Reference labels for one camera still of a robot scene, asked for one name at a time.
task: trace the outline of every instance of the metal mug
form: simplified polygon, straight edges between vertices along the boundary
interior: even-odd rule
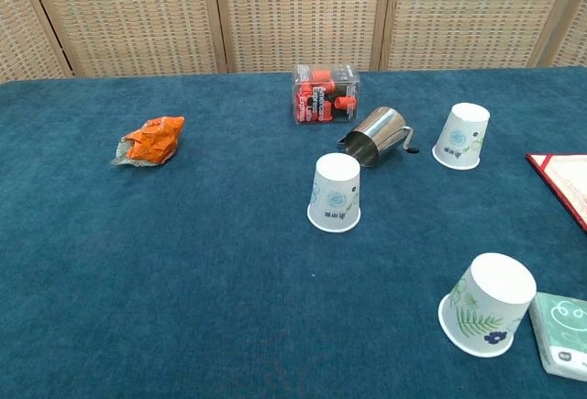
[[[410,147],[414,129],[405,124],[405,119],[390,107],[377,107],[367,119],[354,127],[338,142],[348,155],[359,161],[363,167],[374,167],[380,157],[395,148],[402,141],[404,150],[417,153]]]

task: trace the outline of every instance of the woven wall panel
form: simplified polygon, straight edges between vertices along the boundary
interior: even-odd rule
[[[51,1],[76,74],[217,71],[205,0]]]
[[[290,71],[297,62],[368,69],[377,0],[227,0],[237,72]]]
[[[583,0],[560,43],[553,65],[587,66],[587,0]]]
[[[63,76],[30,0],[0,0],[0,83]]]
[[[555,0],[396,0],[389,69],[526,66]]]

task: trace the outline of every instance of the orange wrapper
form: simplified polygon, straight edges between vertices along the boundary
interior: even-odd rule
[[[183,121],[183,116],[162,116],[147,121],[142,128],[120,140],[111,163],[129,163],[136,167],[165,163],[177,150]]]

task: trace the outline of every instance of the red folder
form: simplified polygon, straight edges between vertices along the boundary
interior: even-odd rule
[[[530,153],[526,158],[587,232],[587,154]]]

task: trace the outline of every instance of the paper cup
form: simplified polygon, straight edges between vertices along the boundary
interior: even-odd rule
[[[480,105],[458,103],[450,110],[437,144],[434,159],[445,167],[470,170],[479,165],[489,112]]]
[[[438,307],[438,320],[459,349],[482,358],[505,353],[528,305],[536,282],[519,261],[488,252],[477,256]]]
[[[359,163],[344,153],[329,153],[316,162],[308,205],[312,224],[326,232],[345,232],[359,223]]]

